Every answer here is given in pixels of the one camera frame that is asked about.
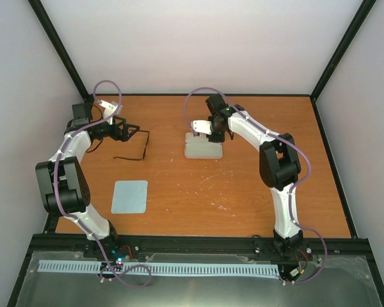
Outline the pink glasses case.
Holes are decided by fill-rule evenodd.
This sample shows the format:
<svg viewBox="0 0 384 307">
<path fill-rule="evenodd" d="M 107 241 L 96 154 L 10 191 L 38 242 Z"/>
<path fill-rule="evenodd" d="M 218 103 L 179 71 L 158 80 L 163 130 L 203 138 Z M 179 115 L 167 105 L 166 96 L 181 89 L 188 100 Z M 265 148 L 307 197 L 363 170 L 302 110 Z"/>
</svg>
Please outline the pink glasses case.
<svg viewBox="0 0 384 307">
<path fill-rule="evenodd" d="M 194 136 L 192 132 L 187 132 L 184 156 L 187 159 L 220 159 L 223 147 L 220 143 L 209 142 L 205 135 Z"/>
</svg>

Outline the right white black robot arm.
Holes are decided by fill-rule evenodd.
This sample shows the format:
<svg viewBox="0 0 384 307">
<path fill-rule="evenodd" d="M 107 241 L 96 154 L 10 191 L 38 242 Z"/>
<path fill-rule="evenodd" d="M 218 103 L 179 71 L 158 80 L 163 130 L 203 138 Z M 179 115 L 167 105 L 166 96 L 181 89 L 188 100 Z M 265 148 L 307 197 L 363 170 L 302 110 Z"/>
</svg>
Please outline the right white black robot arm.
<svg viewBox="0 0 384 307">
<path fill-rule="evenodd" d="M 258 150 L 260 178 L 270 188 L 275 211 L 274 249 L 280 257 L 287 257 L 303 240 L 296 208 L 301 165 L 293 137 L 269 130 L 241 106 L 228 105 L 220 94 L 209 96 L 205 103 L 211 114 L 205 134 L 237 134 Z"/>
</svg>

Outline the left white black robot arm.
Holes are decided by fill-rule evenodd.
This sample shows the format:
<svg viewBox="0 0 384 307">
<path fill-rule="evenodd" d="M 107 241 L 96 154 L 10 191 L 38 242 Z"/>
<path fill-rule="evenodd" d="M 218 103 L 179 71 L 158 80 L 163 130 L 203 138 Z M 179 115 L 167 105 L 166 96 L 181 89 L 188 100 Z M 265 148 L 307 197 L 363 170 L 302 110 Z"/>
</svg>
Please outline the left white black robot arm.
<svg viewBox="0 0 384 307">
<path fill-rule="evenodd" d="M 49 160 L 35 166 L 35 172 L 45 211 L 73 222 L 88 240 L 98 241 L 98 250 L 111 258 L 120 250 L 118 234 L 91 204 L 90 188 L 80 162 L 95 140 L 111 138 L 126 142 L 140 127 L 117 116 L 116 104 L 105 100 L 100 104 L 99 124 L 92 121 L 91 104 L 72 106 L 73 119 L 67 123 L 62 144 Z"/>
</svg>

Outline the light blue cleaning cloth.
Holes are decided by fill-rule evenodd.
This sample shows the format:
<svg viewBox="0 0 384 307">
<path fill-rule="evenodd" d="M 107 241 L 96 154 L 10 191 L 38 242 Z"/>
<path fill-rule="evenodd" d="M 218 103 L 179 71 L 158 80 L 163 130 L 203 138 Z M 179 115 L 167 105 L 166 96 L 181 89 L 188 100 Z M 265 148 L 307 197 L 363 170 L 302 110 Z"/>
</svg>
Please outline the light blue cleaning cloth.
<svg viewBox="0 0 384 307">
<path fill-rule="evenodd" d="M 147 209 L 148 182 L 121 180 L 115 182 L 112 214 L 143 214 Z"/>
</svg>

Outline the black thin-frame sunglasses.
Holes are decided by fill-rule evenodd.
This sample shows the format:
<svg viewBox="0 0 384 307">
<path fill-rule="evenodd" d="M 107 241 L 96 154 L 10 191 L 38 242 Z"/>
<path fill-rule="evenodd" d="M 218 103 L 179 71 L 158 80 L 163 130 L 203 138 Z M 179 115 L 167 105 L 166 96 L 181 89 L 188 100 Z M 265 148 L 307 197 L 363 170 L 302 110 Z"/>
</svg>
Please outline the black thin-frame sunglasses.
<svg viewBox="0 0 384 307">
<path fill-rule="evenodd" d="M 113 158 L 124 161 L 142 161 L 145 159 L 147 146 L 150 139 L 150 132 L 140 130 L 134 137 L 124 143 L 114 154 Z"/>
</svg>

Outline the left black frame post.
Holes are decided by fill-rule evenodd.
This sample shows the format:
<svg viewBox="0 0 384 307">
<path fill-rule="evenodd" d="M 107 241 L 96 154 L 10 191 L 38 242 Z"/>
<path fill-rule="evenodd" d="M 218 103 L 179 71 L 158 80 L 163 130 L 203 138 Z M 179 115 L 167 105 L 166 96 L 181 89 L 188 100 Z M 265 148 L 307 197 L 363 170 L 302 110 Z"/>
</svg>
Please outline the left black frame post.
<svg viewBox="0 0 384 307">
<path fill-rule="evenodd" d="M 63 66 L 65 67 L 68 75 L 70 76 L 71 81 L 76 87 L 79 96 L 83 99 L 84 102 L 93 102 L 93 99 L 90 98 L 90 94 L 88 93 L 83 80 L 81 79 L 75 65 L 73 64 L 73 61 L 71 60 L 44 5 L 39 0 L 28 0 L 28 3 L 31 9 L 33 10 L 34 14 L 36 15 L 39 23 L 41 24 L 43 30 L 45 31 L 45 34 L 47 35 L 49 41 L 54 47 L 54 50 L 56 51 L 59 59 L 63 63 Z"/>
</svg>

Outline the black frame post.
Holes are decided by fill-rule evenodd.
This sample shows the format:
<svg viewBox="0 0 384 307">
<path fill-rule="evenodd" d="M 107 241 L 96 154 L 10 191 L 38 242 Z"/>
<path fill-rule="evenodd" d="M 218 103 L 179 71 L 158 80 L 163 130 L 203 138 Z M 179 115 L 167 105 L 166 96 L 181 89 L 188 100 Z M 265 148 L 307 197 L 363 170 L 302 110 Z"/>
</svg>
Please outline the black frame post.
<svg viewBox="0 0 384 307">
<path fill-rule="evenodd" d="M 330 80 L 337 66 L 341 62 L 343 56 L 345 55 L 349 46 L 353 42 L 356 34 L 362 27 L 363 23 L 365 22 L 367 16 L 371 12 L 375 4 L 376 4 L 376 0 L 363 0 L 361 2 L 356 13 L 351 19 L 351 22 L 349 23 L 349 26 L 347 27 L 345 33 L 340 39 L 339 44 L 334 50 L 329 62 L 324 68 L 323 73 L 318 79 L 318 82 L 316 83 L 314 89 L 312 90 L 312 93 L 310 94 L 310 99 L 312 103 L 317 102 L 319 96 L 322 94 L 325 86 L 328 84 L 328 81 Z"/>
<path fill-rule="evenodd" d="M 28 3 L 31 9 L 33 10 L 34 14 L 36 15 L 39 23 L 41 24 L 43 30 L 45 31 L 45 34 L 47 35 L 49 41 L 54 47 L 54 50 L 56 51 L 59 59 L 63 63 L 63 66 L 65 67 L 68 75 L 70 76 L 71 81 L 76 87 L 79 96 L 83 99 L 84 102 L 93 102 L 93 99 L 90 98 L 90 94 L 88 93 L 83 80 L 81 79 L 75 65 L 73 64 L 73 61 L 71 60 L 44 5 L 39 0 L 28 0 Z"/>
</svg>

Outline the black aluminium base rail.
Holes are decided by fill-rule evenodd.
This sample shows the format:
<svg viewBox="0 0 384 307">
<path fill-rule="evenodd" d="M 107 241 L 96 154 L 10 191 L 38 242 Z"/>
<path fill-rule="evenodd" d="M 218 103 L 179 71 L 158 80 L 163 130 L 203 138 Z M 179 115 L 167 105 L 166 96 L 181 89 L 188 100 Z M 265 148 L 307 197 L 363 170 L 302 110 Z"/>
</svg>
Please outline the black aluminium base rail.
<svg viewBox="0 0 384 307">
<path fill-rule="evenodd" d="M 201 254 L 237 255 L 250 260 L 291 263 L 297 251 L 287 256 L 278 256 L 272 238 L 260 237 L 174 237 L 174 236 L 132 236 L 121 235 L 115 244 L 104 248 L 110 260 L 119 256 L 132 255 L 135 260 L 144 261 L 154 254 Z M 31 239 L 28 253 L 52 251 L 78 251 L 86 258 L 104 257 L 98 245 L 85 235 L 36 234 Z"/>
</svg>

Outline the right black frame post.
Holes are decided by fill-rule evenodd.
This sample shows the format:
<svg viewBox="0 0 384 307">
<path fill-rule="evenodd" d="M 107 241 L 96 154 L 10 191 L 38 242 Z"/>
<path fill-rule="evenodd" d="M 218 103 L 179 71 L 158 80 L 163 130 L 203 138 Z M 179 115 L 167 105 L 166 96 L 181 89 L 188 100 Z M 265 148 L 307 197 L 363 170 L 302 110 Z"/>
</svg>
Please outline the right black frame post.
<svg viewBox="0 0 384 307">
<path fill-rule="evenodd" d="M 334 50 L 329 62 L 324 68 L 323 73 L 318 79 L 318 82 L 316 83 L 314 89 L 312 90 L 312 93 L 310 94 L 310 99 L 312 103 L 317 102 L 319 96 L 322 94 L 325 86 L 328 84 L 328 81 L 330 80 L 337 66 L 341 62 L 343 56 L 345 55 L 349 46 L 353 42 L 356 34 L 362 27 L 363 23 L 365 22 L 367 16 L 371 12 L 375 4 L 376 4 L 376 0 L 363 0 L 361 2 L 356 13 L 351 19 L 351 22 L 349 23 L 349 26 L 347 27 L 345 33 L 340 39 L 339 44 Z"/>
</svg>

